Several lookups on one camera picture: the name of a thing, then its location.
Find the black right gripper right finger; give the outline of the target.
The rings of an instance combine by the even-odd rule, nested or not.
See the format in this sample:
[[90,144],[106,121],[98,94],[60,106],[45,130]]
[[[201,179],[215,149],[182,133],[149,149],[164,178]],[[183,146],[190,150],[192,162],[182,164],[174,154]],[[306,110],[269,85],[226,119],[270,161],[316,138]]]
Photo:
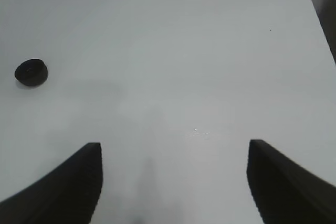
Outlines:
[[247,180],[263,223],[335,223],[335,186],[263,140],[250,140]]

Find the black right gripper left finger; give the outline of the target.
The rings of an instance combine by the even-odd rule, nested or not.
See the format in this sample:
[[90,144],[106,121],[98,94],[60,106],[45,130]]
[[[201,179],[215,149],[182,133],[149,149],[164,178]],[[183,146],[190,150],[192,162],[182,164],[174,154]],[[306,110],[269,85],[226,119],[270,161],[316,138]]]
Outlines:
[[100,143],[88,143],[44,177],[1,201],[1,223],[90,223],[102,185],[102,148]]

